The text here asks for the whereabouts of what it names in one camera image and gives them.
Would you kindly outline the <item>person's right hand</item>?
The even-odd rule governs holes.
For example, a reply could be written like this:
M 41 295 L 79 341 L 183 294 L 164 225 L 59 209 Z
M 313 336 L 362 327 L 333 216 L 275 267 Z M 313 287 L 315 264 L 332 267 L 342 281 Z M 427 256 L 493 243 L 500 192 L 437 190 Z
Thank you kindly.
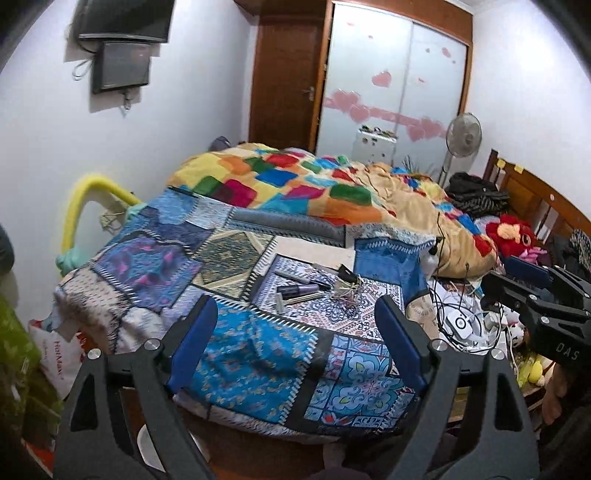
M 568 378 L 563 369 L 554 365 L 552 377 L 546 384 L 542 402 L 542 418 L 546 425 L 554 423 L 562 414 L 561 400 L 567 393 Z

